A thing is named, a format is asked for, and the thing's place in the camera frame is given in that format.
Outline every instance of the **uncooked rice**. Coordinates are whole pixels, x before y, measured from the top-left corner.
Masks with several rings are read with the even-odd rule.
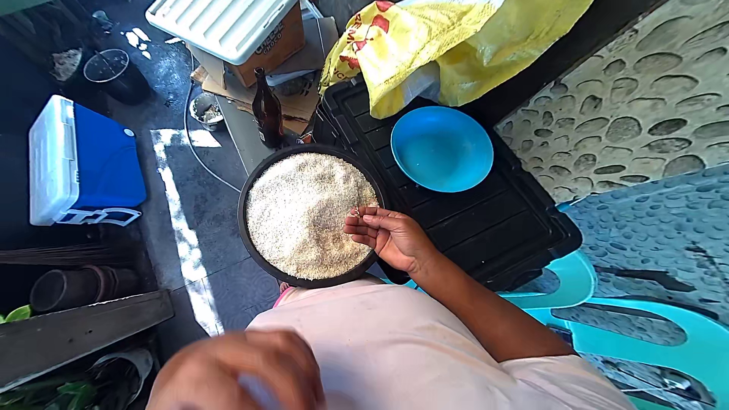
[[[304,152],[274,163],[253,184],[246,222],[256,250],[280,271],[333,278],[370,254],[342,231],[357,206],[378,206],[362,172],[333,155]]]

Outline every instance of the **blurred hand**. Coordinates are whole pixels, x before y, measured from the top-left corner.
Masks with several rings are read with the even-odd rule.
[[[157,375],[147,410],[261,409],[238,383],[249,375],[267,385],[286,410],[314,410],[324,391],[311,348],[296,333],[226,333],[191,344]]]
[[[361,217],[347,217],[344,233],[352,235],[353,241],[373,248],[393,268],[415,274],[440,254],[413,218],[366,206],[352,209],[352,215],[357,215],[357,211]]]

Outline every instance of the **white lid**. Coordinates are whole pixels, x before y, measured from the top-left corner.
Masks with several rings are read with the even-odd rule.
[[[53,225],[79,198],[74,102],[51,96],[28,132],[31,224]]]
[[[149,24],[240,65],[298,0],[156,0]]]

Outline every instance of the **concrete floor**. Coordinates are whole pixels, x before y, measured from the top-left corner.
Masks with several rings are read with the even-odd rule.
[[[148,199],[138,224],[160,288],[169,289],[176,316],[159,325],[162,359],[191,341],[223,330],[244,329],[278,297],[276,280],[250,259],[238,233],[238,193],[209,175],[193,157],[184,137],[190,53],[184,44],[144,18],[148,0],[92,0],[116,23],[105,47],[129,53],[153,89],[149,100],[129,107],[108,98],[109,116],[137,135]],[[133,28],[143,50],[128,41]],[[194,97],[199,88],[193,90]],[[193,144],[220,177],[242,187],[246,172],[230,135],[209,133],[188,118]]]

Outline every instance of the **wooden plank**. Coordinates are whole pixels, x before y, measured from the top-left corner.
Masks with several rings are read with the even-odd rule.
[[[173,315],[164,290],[0,325],[0,392]]]

